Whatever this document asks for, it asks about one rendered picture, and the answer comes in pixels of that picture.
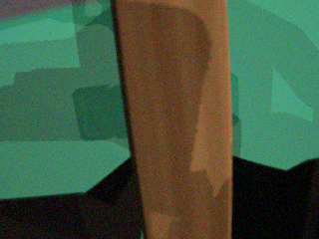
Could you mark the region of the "wooden board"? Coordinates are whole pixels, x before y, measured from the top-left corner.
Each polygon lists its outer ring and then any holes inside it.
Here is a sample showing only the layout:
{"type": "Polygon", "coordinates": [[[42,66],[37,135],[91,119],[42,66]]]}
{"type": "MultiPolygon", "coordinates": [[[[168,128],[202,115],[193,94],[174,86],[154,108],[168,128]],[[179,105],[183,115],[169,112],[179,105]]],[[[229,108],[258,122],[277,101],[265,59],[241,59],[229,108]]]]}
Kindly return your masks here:
{"type": "Polygon", "coordinates": [[[111,0],[144,239],[230,239],[226,0],[111,0]]]}

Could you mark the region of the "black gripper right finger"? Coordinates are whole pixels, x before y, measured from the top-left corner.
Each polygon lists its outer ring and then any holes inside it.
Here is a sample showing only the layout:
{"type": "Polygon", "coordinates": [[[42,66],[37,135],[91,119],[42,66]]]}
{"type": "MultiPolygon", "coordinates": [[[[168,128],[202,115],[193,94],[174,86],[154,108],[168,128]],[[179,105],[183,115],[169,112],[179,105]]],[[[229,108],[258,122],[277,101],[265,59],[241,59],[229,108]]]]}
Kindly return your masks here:
{"type": "Polygon", "coordinates": [[[314,239],[319,158],[284,170],[232,156],[230,239],[314,239]]]}

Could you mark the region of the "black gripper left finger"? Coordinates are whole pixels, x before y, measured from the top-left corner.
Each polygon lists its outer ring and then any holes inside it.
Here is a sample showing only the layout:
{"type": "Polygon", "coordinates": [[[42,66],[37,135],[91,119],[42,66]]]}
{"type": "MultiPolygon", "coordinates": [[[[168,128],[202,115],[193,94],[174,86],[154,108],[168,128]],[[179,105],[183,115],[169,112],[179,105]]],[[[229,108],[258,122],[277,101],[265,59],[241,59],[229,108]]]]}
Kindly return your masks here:
{"type": "Polygon", "coordinates": [[[1,199],[0,239],[142,239],[131,158],[85,193],[1,199]]]}

